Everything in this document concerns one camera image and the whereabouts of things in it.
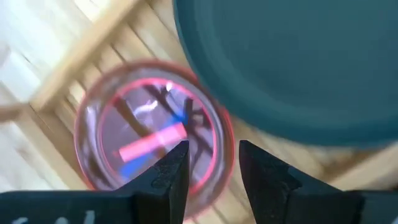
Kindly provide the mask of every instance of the dark green lid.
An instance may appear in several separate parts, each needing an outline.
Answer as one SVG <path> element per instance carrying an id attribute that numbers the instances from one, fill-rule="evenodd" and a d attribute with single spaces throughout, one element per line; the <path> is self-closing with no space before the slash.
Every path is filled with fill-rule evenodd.
<path id="1" fill-rule="evenodd" d="M 190 65 L 232 114 L 310 144 L 398 137 L 398 1 L 174 1 Z"/>

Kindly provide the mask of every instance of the wooden slats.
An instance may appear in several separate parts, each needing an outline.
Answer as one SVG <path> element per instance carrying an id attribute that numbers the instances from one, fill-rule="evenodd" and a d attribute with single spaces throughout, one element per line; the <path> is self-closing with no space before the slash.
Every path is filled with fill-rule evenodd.
<path id="1" fill-rule="evenodd" d="M 42 132 L 41 127 L 35 123 L 34 119 L 32 119 L 31 113 L 22 114 L 22 116 L 17 120 L 17 125 L 23 132 L 24 136 L 26 136 L 27 140 L 35 148 L 35 153 L 43 157 L 52 170 L 66 184 L 68 189 L 86 189 L 86 185 L 80 177 L 55 149 L 54 145 Z"/>
<path id="2" fill-rule="evenodd" d="M 195 219 L 198 224 L 209 224 L 209 223 L 221 224 L 221 223 L 224 223 L 224 221 L 220 218 L 220 216 L 212 208 L 205 210 L 203 213 L 201 213 Z"/>
<path id="3" fill-rule="evenodd" d="M 123 59 L 119 54 L 110 46 L 107 45 L 101 53 L 101 57 L 97 62 L 97 66 L 102 73 L 108 72 L 118 65 L 123 64 Z"/>
<path id="4" fill-rule="evenodd" d="M 152 58 L 151 51 L 145 46 L 137 34 L 132 31 L 129 25 L 121 28 L 113 47 L 125 61 Z"/>
<path id="5" fill-rule="evenodd" d="M 22 110 L 29 106 L 25 103 L 17 103 L 14 105 L 0 106 L 0 123 L 16 119 Z"/>
<path id="6" fill-rule="evenodd" d="M 148 0 L 148 3 L 168 30 L 171 31 L 174 36 L 178 37 L 174 22 L 172 0 Z"/>
<path id="7" fill-rule="evenodd" d="M 41 178 L 22 157 L 19 151 L 27 147 L 13 123 L 2 125 L 0 132 L 0 176 L 6 179 L 13 190 L 51 190 L 49 183 Z"/>
<path id="8" fill-rule="evenodd" d="M 250 216 L 230 189 L 224 190 L 214 206 L 227 223 L 241 223 Z"/>
<path id="9" fill-rule="evenodd" d="M 44 82 L 30 104 L 36 111 L 54 107 L 65 96 L 69 84 L 77 78 L 88 63 L 102 51 L 113 38 L 114 31 L 130 15 L 138 0 L 112 1 L 109 8 L 67 53 Z"/>
<path id="10" fill-rule="evenodd" d="M 81 177 L 83 175 L 77 160 L 73 136 L 69 129 L 62 123 L 54 113 L 45 113 L 37 115 L 33 110 L 28 110 L 29 116 L 36 125 L 46 135 L 46 137 L 55 146 L 61 156 L 68 162 L 70 167 Z"/>
<path id="11" fill-rule="evenodd" d="M 83 77 L 81 78 L 81 84 L 85 90 L 88 90 L 93 86 L 93 84 L 99 79 L 101 76 L 101 72 L 98 68 L 90 64 L 83 72 Z"/>
<path id="12" fill-rule="evenodd" d="M 85 96 L 85 92 L 86 92 L 85 89 L 77 81 L 74 81 L 70 85 L 67 99 L 75 110 L 77 110 L 77 108 L 79 107 L 82 99 Z"/>
<path id="13" fill-rule="evenodd" d="M 145 1 L 140 3 L 137 14 L 129 24 L 157 58 L 188 65 L 178 40 L 163 25 L 148 3 Z"/>
<path id="14" fill-rule="evenodd" d="M 67 129 L 73 133 L 76 111 L 67 99 L 64 99 L 55 109 L 55 114 L 60 118 Z"/>
<path id="15" fill-rule="evenodd" d="M 356 164 L 330 184 L 342 190 L 388 189 L 398 184 L 398 144 Z"/>

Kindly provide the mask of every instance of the pink rim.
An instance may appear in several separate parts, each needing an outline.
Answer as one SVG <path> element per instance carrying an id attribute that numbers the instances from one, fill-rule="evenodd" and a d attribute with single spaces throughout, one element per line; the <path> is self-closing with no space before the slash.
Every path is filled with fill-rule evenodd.
<path id="1" fill-rule="evenodd" d="M 84 181 L 86 182 L 87 186 L 89 189 L 91 190 L 96 190 L 94 188 L 94 186 L 92 185 L 92 183 L 90 182 L 89 178 L 87 178 L 87 175 L 85 173 L 85 170 L 83 169 L 82 163 L 80 161 L 80 158 L 78 156 L 78 143 L 77 140 L 78 138 L 76 138 L 76 136 L 79 136 L 79 125 L 80 125 L 80 116 L 81 116 L 81 111 L 82 108 L 84 107 L 84 105 L 86 105 L 86 102 L 89 98 L 89 96 L 97 89 L 101 86 L 101 84 L 103 82 L 105 82 L 109 77 L 111 77 L 112 74 L 115 73 L 119 73 L 119 72 L 128 72 L 130 70 L 133 70 L 135 68 L 140 68 L 140 67 L 154 67 L 154 68 L 161 68 L 161 69 L 166 69 L 166 70 L 171 70 L 174 71 L 176 74 L 182 75 L 182 76 L 187 76 L 185 78 L 191 78 L 193 79 L 193 81 L 197 81 L 196 75 L 194 74 L 194 72 L 192 70 L 190 70 L 189 68 L 185 68 L 179 65 L 176 65 L 174 63 L 170 63 L 170 62 L 164 62 L 164 61 L 160 61 L 160 60 L 155 60 L 155 59 L 150 59 L 150 60 L 139 60 L 136 62 L 131 62 L 131 63 L 127 63 L 126 65 L 121 65 L 118 67 L 115 67 L 114 69 L 110 70 L 109 72 L 105 73 L 102 77 L 100 77 L 99 79 L 97 79 L 97 81 L 95 81 L 95 83 L 93 84 L 93 86 L 86 91 L 81 103 L 79 104 L 79 107 L 77 108 L 76 111 L 76 120 L 75 120 L 75 125 L 74 125 L 74 145 L 75 145 L 75 152 L 76 152 L 76 158 L 78 160 L 81 172 L 84 176 Z M 227 187 L 227 184 L 230 182 L 231 178 L 232 178 L 232 171 L 233 171 L 233 167 L 235 164 L 235 151 L 234 151 L 234 145 L 235 145 L 235 138 L 234 138 L 234 133 L 233 133 L 233 129 L 232 129 L 232 123 L 231 123 L 231 119 L 229 117 L 229 113 L 227 112 L 226 109 L 224 109 L 223 107 L 219 106 L 217 112 L 222 115 L 222 120 L 221 122 L 225 122 L 226 124 L 224 124 L 224 126 L 226 127 L 228 132 L 228 136 L 230 137 L 230 141 L 229 144 L 232 147 L 232 151 L 231 151 L 231 167 L 229 168 L 229 172 L 228 175 L 226 177 L 225 183 L 221 188 L 221 192 L 224 191 L 224 189 Z M 213 202 L 217 201 L 219 199 L 219 197 L 221 196 L 221 194 L 218 194 L 217 196 L 214 196 L 214 200 Z M 186 217 L 186 220 L 189 220 L 193 217 L 197 217 L 200 214 L 206 212 L 208 209 L 211 208 L 211 204 L 202 207 L 201 209 L 198 209 L 198 211 L 196 212 L 196 214 L 193 214 L 189 217 Z"/>
<path id="2" fill-rule="evenodd" d="M 111 106 L 113 105 L 113 103 L 120 97 L 125 95 L 128 91 L 131 91 L 133 89 L 139 88 L 143 85 L 151 85 L 153 83 L 158 83 L 161 85 L 166 85 L 168 82 L 172 82 L 171 80 L 166 80 L 163 78 L 141 78 L 139 80 L 136 80 L 134 82 L 128 83 L 126 84 L 124 87 L 122 87 L 120 90 L 118 90 L 118 92 L 112 96 L 112 98 L 107 102 L 107 104 L 104 107 L 104 110 L 101 114 L 101 116 L 99 117 L 99 125 L 98 125 L 98 129 L 97 129 L 97 138 L 99 138 L 99 148 L 100 151 L 103 155 L 103 157 L 105 158 L 105 164 L 106 167 L 112 171 L 113 175 L 115 175 L 116 177 L 119 177 L 119 175 L 116 173 L 116 171 L 114 169 L 112 169 L 112 167 L 109 164 L 108 159 L 105 156 L 105 151 L 103 148 L 103 141 L 102 141 L 102 130 L 103 130 L 103 125 L 104 125 L 104 120 L 106 115 L 108 114 L 109 109 L 111 108 Z M 192 98 L 193 100 L 195 100 L 196 102 L 198 102 L 200 104 L 200 106 L 203 108 L 206 116 L 209 118 L 209 114 L 208 111 L 206 110 L 206 108 L 204 107 L 203 103 L 193 94 L 191 93 L 189 90 L 187 90 L 184 86 L 174 83 L 173 85 L 177 87 L 178 90 L 184 92 L 187 96 L 189 96 L 190 98 Z M 199 180 L 199 182 L 197 184 L 195 184 L 192 188 L 190 188 L 189 193 L 190 194 L 194 194 L 195 192 L 197 192 L 198 190 L 200 190 L 204 184 L 206 183 L 206 181 L 210 178 L 211 174 L 214 171 L 215 165 L 216 165 L 216 158 L 217 158 L 217 142 L 216 142 L 216 131 L 214 129 L 214 124 L 212 122 L 211 119 L 210 123 L 211 123 L 211 133 L 213 135 L 213 155 L 211 157 L 211 161 L 210 161 L 210 165 L 209 168 L 207 168 L 205 175 Z"/>

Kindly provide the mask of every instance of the wooden rack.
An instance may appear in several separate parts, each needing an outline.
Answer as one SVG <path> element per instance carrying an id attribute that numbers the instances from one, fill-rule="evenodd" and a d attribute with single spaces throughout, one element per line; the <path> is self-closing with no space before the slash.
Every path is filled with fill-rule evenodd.
<path id="1" fill-rule="evenodd" d="M 32 125 L 35 150 L 69 189 L 84 189 L 73 146 L 76 108 L 106 71 L 140 58 L 188 67 L 177 37 L 172 0 L 118 0 L 75 44 L 29 105 L 0 108 L 0 121 Z M 341 189 L 386 189 L 398 183 L 398 145 L 377 152 L 305 146 L 276 138 L 233 118 L 237 140 L 254 144 L 302 171 Z M 254 223 L 238 163 L 222 197 L 192 223 Z"/>

